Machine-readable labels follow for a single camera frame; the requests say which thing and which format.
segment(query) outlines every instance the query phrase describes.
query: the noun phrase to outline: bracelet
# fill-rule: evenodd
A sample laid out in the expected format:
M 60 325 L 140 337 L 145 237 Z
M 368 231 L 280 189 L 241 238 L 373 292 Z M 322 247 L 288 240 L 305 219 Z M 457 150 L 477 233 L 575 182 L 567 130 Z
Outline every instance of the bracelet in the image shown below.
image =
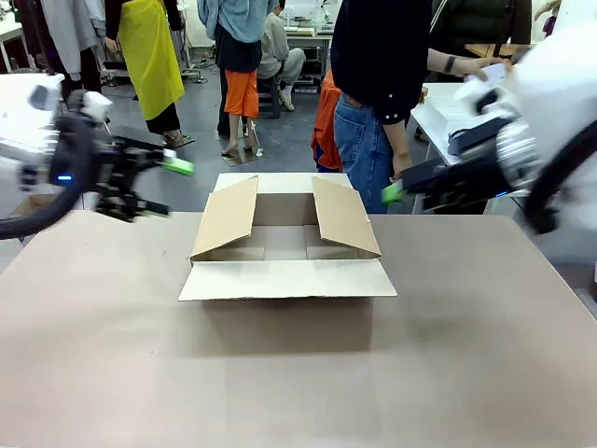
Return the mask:
M 444 67 L 444 73 L 451 73 L 451 70 L 454 67 L 455 62 L 456 62 L 456 56 L 450 56 L 448 58 L 448 61 L 446 62 L 446 66 Z

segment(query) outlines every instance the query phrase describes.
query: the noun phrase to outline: jeans pocket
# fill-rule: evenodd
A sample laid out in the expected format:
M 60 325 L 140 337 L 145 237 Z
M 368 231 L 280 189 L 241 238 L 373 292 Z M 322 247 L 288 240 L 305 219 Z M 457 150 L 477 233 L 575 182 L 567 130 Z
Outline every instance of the jeans pocket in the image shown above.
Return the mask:
M 344 118 L 338 111 L 334 117 L 334 140 L 345 170 L 356 160 L 365 134 L 365 125 Z

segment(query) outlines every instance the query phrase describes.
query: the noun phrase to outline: green puffer jacket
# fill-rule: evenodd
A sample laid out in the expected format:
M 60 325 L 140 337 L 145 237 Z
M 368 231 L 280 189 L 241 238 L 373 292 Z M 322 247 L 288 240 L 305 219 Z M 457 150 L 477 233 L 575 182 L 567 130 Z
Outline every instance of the green puffer jacket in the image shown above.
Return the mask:
M 441 0 L 433 0 L 434 14 Z M 431 34 L 431 48 L 471 56 L 465 44 L 493 44 L 504 32 L 507 0 L 448 0 Z M 515 0 L 511 43 L 531 43 L 531 0 Z

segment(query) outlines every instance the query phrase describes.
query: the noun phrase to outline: orange cloth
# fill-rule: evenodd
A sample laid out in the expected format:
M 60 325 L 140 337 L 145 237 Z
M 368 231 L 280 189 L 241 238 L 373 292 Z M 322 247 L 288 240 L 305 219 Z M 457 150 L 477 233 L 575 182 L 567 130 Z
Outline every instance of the orange cloth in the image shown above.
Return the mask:
M 317 106 L 317 117 L 315 118 L 315 129 L 311 147 L 313 149 L 313 158 L 320 165 L 330 170 L 342 168 L 340 153 L 334 142 L 334 112 L 336 104 L 340 99 L 341 91 L 334 84 L 334 77 L 331 70 L 327 72 L 319 97 L 319 106 Z M 317 160 L 316 148 L 319 146 L 323 155 Z
M 224 112 L 256 119 L 259 115 L 259 95 L 257 95 L 257 70 L 253 72 L 232 72 L 226 70 L 228 94 Z

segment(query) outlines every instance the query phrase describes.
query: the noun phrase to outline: stool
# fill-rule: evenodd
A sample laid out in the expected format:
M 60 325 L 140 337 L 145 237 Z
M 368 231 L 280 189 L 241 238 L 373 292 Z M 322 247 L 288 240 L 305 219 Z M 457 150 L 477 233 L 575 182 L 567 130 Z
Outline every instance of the stool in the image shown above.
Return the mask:
M 268 79 L 257 79 L 257 94 L 259 95 L 259 108 L 271 110 L 273 119 L 280 118 L 280 99 L 278 97 L 278 85 L 273 77 Z

